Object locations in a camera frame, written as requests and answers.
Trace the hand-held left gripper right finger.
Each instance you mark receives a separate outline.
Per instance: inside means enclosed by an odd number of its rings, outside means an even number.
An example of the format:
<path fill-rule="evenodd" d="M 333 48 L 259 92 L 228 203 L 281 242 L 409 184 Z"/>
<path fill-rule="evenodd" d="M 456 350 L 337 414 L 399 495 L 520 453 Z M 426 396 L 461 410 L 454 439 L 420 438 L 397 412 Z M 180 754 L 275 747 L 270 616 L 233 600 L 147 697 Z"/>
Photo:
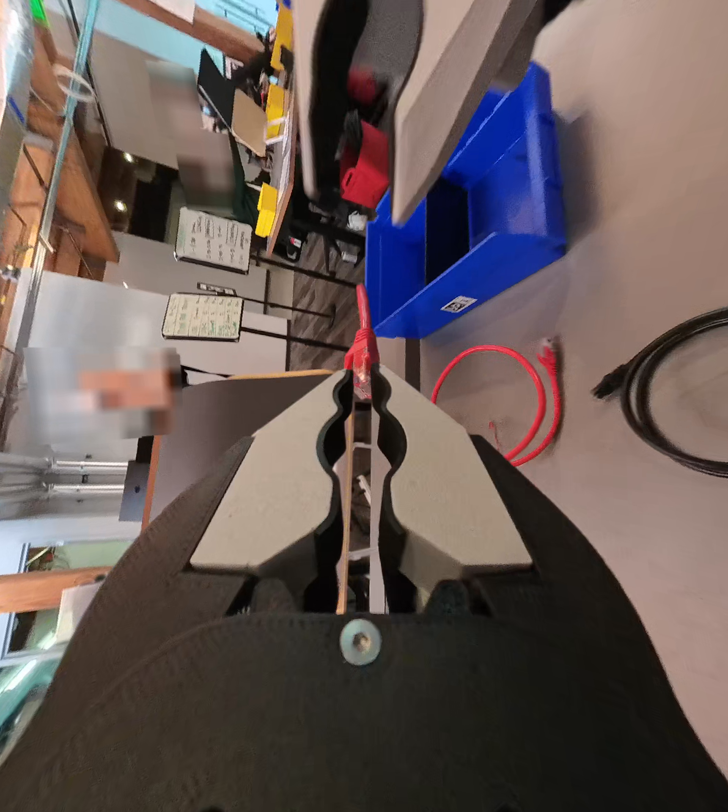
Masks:
<path fill-rule="evenodd" d="M 465 428 L 388 368 L 372 371 L 387 462 L 379 561 L 387 609 L 416 611 L 441 582 L 530 570 L 531 555 Z"/>

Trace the whiteboard sign on stand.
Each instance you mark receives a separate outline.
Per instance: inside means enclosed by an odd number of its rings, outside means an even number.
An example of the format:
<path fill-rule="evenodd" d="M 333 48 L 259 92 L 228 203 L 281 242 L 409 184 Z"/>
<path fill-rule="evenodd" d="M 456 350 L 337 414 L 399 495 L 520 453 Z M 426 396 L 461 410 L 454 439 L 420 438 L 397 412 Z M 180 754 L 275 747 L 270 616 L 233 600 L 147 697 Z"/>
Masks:
<path fill-rule="evenodd" d="M 176 261 L 247 275 L 251 225 L 200 210 L 181 207 L 174 246 Z"/>
<path fill-rule="evenodd" d="M 167 299 L 161 335 L 165 340 L 236 343 L 243 316 L 241 297 L 176 292 Z"/>

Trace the brown cardboard sheet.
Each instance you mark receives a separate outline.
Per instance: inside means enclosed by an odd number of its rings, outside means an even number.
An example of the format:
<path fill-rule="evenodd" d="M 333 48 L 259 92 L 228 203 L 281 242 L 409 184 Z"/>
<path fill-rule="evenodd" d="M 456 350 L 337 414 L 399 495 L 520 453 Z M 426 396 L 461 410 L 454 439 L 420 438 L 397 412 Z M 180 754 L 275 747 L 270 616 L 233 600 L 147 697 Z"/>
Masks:
<path fill-rule="evenodd" d="M 266 156 L 266 112 L 239 88 L 235 88 L 231 123 L 228 127 L 238 143 L 252 154 L 260 158 Z"/>

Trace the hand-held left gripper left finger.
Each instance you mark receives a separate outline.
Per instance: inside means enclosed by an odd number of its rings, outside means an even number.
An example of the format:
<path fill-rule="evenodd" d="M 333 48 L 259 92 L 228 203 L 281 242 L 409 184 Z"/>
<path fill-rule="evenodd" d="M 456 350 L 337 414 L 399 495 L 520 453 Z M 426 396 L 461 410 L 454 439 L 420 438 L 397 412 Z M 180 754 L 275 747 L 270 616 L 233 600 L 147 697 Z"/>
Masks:
<path fill-rule="evenodd" d="M 189 560 L 196 571 L 277 579 L 298 604 L 338 603 L 342 481 L 354 404 L 341 370 L 259 429 Z"/>

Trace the blue plastic bin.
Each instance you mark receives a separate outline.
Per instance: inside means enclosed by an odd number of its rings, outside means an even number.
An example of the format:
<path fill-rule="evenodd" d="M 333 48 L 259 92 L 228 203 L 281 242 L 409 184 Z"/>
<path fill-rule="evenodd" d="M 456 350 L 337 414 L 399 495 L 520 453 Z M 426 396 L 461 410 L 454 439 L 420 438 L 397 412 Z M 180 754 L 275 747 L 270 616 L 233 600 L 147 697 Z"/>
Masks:
<path fill-rule="evenodd" d="M 390 194 L 366 232 L 365 285 L 378 337 L 420 340 L 566 251 L 548 71 L 483 97 L 440 178 L 404 225 Z"/>

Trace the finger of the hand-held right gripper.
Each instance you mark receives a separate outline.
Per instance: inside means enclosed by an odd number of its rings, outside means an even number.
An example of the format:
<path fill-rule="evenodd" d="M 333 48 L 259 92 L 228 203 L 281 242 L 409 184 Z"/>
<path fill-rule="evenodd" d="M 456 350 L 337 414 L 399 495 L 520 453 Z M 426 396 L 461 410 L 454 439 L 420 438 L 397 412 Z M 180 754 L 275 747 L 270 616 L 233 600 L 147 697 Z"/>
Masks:
<path fill-rule="evenodd" d="M 357 65 L 387 81 L 394 223 L 440 177 L 487 91 L 521 83 L 540 30 L 538 1 L 369 2 Z"/>
<path fill-rule="evenodd" d="M 349 106 L 348 76 L 369 15 L 368 1 L 291 4 L 301 171 L 309 198 L 338 189 L 336 151 Z"/>

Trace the red plastic bin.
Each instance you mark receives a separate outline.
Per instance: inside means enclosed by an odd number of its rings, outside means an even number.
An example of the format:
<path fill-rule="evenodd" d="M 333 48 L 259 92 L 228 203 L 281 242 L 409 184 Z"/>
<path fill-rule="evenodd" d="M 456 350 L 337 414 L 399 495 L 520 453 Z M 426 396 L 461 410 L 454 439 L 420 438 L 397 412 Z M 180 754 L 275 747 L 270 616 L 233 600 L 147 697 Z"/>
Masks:
<path fill-rule="evenodd" d="M 360 123 L 360 141 L 346 144 L 339 161 L 342 199 L 364 208 L 378 207 L 390 185 L 387 134 Z"/>

